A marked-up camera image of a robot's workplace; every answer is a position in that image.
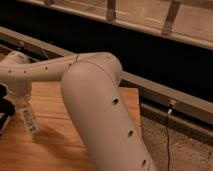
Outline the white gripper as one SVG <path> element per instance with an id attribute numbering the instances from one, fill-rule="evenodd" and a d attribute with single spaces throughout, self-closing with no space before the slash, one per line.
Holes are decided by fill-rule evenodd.
<path id="1" fill-rule="evenodd" d="M 16 106 L 27 106 L 31 98 L 30 83 L 12 83 L 8 85 L 8 94 Z"/>

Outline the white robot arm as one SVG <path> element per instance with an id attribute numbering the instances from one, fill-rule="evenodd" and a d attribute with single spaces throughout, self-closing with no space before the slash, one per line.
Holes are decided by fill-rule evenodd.
<path id="1" fill-rule="evenodd" d="M 111 53 L 72 54 L 31 63 L 17 51 L 0 61 L 0 83 L 23 97 L 33 82 L 61 83 L 65 108 L 97 171 L 157 171 L 119 92 L 120 61 Z"/>

